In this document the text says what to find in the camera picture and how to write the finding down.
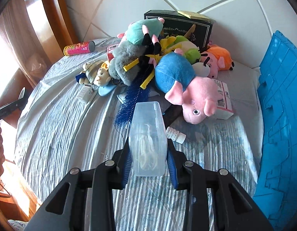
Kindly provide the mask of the clear plastic box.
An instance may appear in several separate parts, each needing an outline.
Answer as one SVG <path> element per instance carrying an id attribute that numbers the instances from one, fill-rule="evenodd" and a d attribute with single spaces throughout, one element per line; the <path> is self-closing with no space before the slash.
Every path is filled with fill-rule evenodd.
<path id="1" fill-rule="evenodd" d="M 164 175 L 167 137 L 162 111 L 157 101 L 135 105 L 129 132 L 129 148 L 135 176 Z"/>

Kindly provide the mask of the striped bed sheet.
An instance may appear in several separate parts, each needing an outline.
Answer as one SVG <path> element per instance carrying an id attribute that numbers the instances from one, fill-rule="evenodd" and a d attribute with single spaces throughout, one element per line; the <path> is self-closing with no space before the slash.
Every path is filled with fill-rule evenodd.
<path id="1" fill-rule="evenodd" d="M 63 57 L 28 99 L 18 121 L 14 160 L 40 200 L 70 169 L 95 168 L 125 143 L 129 129 L 113 125 L 124 87 L 105 97 L 95 93 L 84 104 L 77 98 L 81 86 L 75 80 L 84 63 L 105 59 L 107 46 L 117 42 L 97 39 L 94 53 Z M 172 124 L 187 136 L 183 144 L 175 144 L 177 150 L 205 169 L 229 170 L 250 195 L 258 181 L 263 137 L 258 78 L 258 70 L 236 63 L 234 70 L 218 75 L 228 85 L 233 116 L 208 118 L 198 125 L 179 117 Z M 117 230 L 182 230 L 185 202 L 186 193 L 173 189 L 168 174 L 130 174 L 125 189 L 113 192 Z"/>

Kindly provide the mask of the blue plastic storage crate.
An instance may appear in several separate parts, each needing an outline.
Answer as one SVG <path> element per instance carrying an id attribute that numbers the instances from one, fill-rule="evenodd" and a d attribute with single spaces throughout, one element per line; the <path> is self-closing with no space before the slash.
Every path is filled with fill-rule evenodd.
<path id="1" fill-rule="evenodd" d="M 253 197 L 274 230 L 297 211 L 297 48 L 280 31 L 260 64 L 258 96 L 264 135 Z"/>

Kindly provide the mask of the small white box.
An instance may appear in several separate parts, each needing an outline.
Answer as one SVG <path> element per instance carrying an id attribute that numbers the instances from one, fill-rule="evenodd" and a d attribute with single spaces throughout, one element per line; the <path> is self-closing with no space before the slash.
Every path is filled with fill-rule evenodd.
<path id="1" fill-rule="evenodd" d="M 96 85 L 81 85 L 80 92 L 77 94 L 76 99 L 83 104 L 89 103 L 94 99 L 97 92 Z"/>

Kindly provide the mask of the small white bottle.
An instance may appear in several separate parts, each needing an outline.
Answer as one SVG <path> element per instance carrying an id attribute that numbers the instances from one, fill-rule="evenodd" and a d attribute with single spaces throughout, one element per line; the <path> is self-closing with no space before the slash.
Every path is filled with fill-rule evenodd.
<path id="1" fill-rule="evenodd" d="M 167 127 L 166 136 L 167 136 L 167 139 L 171 139 L 173 142 L 177 142 L 179 144 L 183 144 L 186 139 L 185 134 L 183 134 L 182 132 L 172 127 Z"/>

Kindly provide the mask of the small sailor doll plush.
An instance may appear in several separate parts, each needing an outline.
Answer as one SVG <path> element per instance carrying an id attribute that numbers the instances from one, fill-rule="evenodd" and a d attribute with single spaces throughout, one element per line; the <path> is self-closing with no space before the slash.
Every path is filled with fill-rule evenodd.
<path id="1" fill-rule="evenodd" d="M 109 74 L 109 61 L 96 60 L 90 61 L 82 66 L 81 71 L 76 77 L 77 83 L 81 85 L 97 85 L 104 87 L 109 84 L 111 76 Z"/>

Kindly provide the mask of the pink snack can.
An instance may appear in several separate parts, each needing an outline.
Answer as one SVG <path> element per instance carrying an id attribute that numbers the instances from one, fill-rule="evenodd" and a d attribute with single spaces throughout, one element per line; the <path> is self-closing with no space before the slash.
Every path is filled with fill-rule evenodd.
<path id="1" fill-rule="evenodd" d="M 81 42 L 73 45 L 68 45 L 64 48 L 63 53 L 65 56 L 72 56 L 78 54 L 87 54 L 94 52 L 95 43 L 94 41 Z"/>

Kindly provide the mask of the pink white tissue pack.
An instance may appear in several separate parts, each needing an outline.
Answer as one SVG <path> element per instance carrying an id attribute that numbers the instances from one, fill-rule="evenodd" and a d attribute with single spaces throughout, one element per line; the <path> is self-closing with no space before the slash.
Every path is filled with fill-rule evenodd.
<path id="1" fill-rule="evenodd" d="M 217 109 L 215 111 L 214 118 L 227 120 L 234 114 L 228 86 L 226 83 L 216 79 L 214 79 L 214 82 L 218 86 L 218 93 L 222 96 L 222 98 L 217 102 Z"/>

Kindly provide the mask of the black umbrella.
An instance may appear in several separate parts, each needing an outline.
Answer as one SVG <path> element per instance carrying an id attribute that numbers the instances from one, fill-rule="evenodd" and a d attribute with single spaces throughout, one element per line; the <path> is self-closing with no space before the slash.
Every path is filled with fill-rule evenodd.
<path id="1" fill-rule="evenodd" d="M 165 128 L 167 129 L 181 115 L 182 107 L 180 105 L 171 104 L 169 108 L 163 112 Z"/>

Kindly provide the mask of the grey plush toy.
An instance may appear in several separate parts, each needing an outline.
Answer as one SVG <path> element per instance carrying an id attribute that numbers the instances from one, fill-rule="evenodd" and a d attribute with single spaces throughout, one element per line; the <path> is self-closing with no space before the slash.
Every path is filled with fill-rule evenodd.
<path id="1" fill-rule="evenodd" d="M 114 58 L 110 61 L 108 72 L 115 80 L 121 80 L 125 85 L 131 86 L 140 68 L 134 66 L 129 71 L 124 71 L 124 66 L 130 64 L 144 54 L 145 46 L 135 45 L 129 41 L 120 42 L 119 46 L 113 50 Z"/>

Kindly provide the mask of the blue bottle brush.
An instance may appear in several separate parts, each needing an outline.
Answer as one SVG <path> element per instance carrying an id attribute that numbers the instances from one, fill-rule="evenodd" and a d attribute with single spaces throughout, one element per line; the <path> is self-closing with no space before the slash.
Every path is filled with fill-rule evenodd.
<path id="1" fill-rule="evenodd" d="M 114 120 L 116 128 L 128 127 L 129 123 L 132 122 L 136 104 L 148 101 L 151 86 L 148 85 L 146 89 L 142 89 L 140 85 L 144 80 L 145 75 L 138 73 L 131 86 L 126 90 L 125 98 Z"/>

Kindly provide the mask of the blue shirt pig plush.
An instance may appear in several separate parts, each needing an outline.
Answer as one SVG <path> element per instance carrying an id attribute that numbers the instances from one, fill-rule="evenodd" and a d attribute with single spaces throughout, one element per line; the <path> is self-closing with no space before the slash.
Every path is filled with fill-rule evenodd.
<path id="1" fill-rule="evenodd" d="M 194 125 L 213 116 L 222 99 L 215 80 L 197 76 L 190 62 L 176 52 L 162 56 L 156 65 L 155 84 L 168 102 L 182 107 L 185 121 Z"/>

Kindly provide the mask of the teal pig plush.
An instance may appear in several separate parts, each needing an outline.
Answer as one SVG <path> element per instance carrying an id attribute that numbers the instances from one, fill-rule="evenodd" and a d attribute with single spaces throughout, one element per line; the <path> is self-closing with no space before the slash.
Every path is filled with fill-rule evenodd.
<path id="1" fill-rule="evenodd" d="M 164 18 L 143 19 L 129 24 L 124 33 L 117 35 L 122 41 L 135 45 L 149 45 L 153 36 L 159 37 L 164 26 Z"/>

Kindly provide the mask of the orange dress pig plush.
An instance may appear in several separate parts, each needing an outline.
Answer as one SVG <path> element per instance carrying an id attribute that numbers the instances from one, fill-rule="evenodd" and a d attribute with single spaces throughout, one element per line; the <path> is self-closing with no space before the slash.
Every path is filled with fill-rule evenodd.
<path id="1" fill-rule="evenodd" d="M 234 68 L 234 61 L 229 51 L 215 44 L 209 45 L 208 49 L 201 53 L 201 62 L 209 67 L 208 77 L 213 79 L 217 79 L 219 71 Z"/>

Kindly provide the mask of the green frog plush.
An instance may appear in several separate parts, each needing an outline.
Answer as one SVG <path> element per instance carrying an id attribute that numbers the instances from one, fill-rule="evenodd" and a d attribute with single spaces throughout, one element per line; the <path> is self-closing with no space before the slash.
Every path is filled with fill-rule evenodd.
<path id="1" fill-rule="evenodd" d="M 161 55 L 180 49 L 178 53 L 182 54 L 192 65 L 201 59 L 199 48 L 182 35 L 161 39 L 160 44 L 162 47 Z"/>

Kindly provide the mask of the black gift box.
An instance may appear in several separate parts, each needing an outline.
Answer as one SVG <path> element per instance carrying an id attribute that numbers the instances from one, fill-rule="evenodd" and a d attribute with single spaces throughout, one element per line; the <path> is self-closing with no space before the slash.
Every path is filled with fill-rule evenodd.
<path id="1" fill-rule="evenodd" d="M 195 30 L 186 38 L 199 47 L 201 52 L 207 49 L 213 24 L 215 22 L 213 19 L 205 18 L 202 15 L 192 19 L 173 10 L 149 10 L 144 13 L 144 19 L 157 17 L 165 19 L 163 28 L 164 37 L 185 35 L 190 28 L 195 25 Z"/>

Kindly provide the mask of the yellow paper pad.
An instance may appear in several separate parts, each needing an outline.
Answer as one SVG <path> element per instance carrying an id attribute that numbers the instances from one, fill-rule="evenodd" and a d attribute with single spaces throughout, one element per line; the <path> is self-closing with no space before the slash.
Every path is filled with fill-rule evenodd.
<path id="1" fill-rule="evenodd" d="M 208 17 L 206 17 L 205 15 L 201 15 L 201 14 L 195 13 L 195 12 L 178 10 L 177 13 L 179 13 L 180 15 L 185 16 L 189 19 L 210 21 L 210 19 Z"/>

